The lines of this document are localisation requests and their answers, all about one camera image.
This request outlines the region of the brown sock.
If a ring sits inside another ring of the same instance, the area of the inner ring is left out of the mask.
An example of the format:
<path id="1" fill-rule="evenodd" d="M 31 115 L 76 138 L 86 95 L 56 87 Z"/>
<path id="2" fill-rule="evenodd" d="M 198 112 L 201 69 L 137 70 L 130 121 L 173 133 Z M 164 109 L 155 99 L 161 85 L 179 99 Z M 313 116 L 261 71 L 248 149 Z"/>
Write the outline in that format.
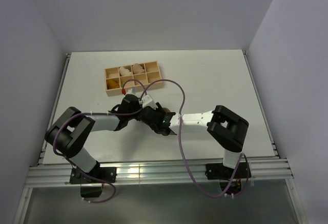
<path id="1" fill-rule="evenodd" d="M 168 109 L 168 108 L 163 108 L 163 109 L 164 109 L 165 113 L 170 113 L 171 112 L 171 110 Z"/>

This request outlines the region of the mustard yellow sock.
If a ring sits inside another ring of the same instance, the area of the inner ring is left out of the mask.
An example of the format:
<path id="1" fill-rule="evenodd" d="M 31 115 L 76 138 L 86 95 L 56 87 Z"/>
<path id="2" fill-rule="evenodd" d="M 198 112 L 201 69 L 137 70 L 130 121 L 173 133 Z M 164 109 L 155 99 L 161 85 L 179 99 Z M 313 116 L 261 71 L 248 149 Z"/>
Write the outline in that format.
<path id="1" fill-rule="evenodd" d="M 107 79 L 106 84 L 108 90 L 120 88 L 120 84 L 115 79 Z"/>

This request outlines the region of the wooden compartment tray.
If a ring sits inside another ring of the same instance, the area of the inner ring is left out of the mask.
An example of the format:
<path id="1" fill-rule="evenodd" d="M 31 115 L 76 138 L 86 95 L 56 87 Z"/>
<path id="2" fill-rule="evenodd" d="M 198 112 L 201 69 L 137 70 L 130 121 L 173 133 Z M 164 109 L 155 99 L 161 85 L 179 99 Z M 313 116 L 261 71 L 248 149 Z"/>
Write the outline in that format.
<path id="1" fill-rule="evenodd" d="M 105 87 L 107 96 L 120 95 L 122 94 L 122 89 L 135 88 L 137 91 L 142 91 L 143 87 L 146 87 L 152 82 L 160 80 L 162 78 L 158 61 L 137 64 L 143 66 L 143 68 L 145 69 L 145 73 L 133 74 L 133 64 L 124 66 L 132 72 L 132 75 L 130 76 L 120 76 L 120 66 L 105 69 Z M 115 79 L 120 84 L 120 88 L 108 90 L 106 84 L 107 79 Z"/>

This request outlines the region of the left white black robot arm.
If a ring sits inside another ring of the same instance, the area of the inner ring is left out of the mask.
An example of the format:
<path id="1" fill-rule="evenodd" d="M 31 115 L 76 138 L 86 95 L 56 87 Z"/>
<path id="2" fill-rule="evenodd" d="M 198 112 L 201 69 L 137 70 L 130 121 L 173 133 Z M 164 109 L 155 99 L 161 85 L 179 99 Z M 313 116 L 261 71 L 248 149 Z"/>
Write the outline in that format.
<path id="1" fill-rule="evenodd" d="M 87 182 L 102 177 L 100 163 L 84 148 L 91 132 L 119 131 L 137 117 L 141 110 L 139 98 L 133 94 L 124 96 L 122 102 L 107 113 L 82 113 L 76 107 L 69 107 L 45 134 L 45 141 L 51 144 L 53 152 L 82 170 L 81 176 Z"/>

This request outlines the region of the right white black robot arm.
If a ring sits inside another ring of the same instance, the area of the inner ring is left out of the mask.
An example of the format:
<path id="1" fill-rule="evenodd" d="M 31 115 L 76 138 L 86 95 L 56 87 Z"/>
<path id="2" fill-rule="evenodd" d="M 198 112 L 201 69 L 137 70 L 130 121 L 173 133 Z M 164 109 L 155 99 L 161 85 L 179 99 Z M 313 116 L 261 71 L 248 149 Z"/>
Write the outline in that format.
<path id="1" fill-rule="evenodd" d="M 225 106 L 194 114 L 166 113 L 162 107 L 142 109 L 137 120 L 148 125 L 156 134 L 177 135 L 182 144 L 183 133 L 209 133 L 223 147 L 222 173 L 234 177 L 240 170 L 237 163 L 243 150 L 249 123 Z"/>

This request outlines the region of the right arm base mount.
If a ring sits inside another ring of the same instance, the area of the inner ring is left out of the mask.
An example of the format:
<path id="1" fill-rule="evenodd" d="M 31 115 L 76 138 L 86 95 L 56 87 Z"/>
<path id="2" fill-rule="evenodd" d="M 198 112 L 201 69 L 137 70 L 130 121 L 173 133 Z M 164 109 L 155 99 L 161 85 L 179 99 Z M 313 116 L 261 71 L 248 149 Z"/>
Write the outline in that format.
<path id="1" fill-rule="evenodd" d="M 219 182 L 219 185 L 223 191 L 228 186 L 233 171 L 233 169 L 225 167 L 223 163 L 206 164 L 205 176 L 208 180 L 222 180 L 222 182 Z M 234 197 L 236 194 L 241 193 L 251 177 L 252 174 L 249 164 L 241 162 L 236 170 L 231 185 L 225 192 L 225 196 Z"/>

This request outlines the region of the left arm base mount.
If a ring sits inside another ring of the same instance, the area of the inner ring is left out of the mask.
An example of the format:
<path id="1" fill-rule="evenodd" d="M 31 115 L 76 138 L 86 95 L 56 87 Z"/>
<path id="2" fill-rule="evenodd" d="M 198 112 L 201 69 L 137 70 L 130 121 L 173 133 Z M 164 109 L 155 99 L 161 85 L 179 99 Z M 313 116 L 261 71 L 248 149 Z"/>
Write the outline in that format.
<path id="1" fill-rule="evenodd" d="M 98 167 L 89 173 L 79 168 L 72 168 L 69 184 L 80 185 L 80 195 L 90 203 L 103 203 L 111 200 L 116 194 L 116 167 Z M 112 187 L 113 192 L 108 198 L 100 200 L 105 185 Z"/>

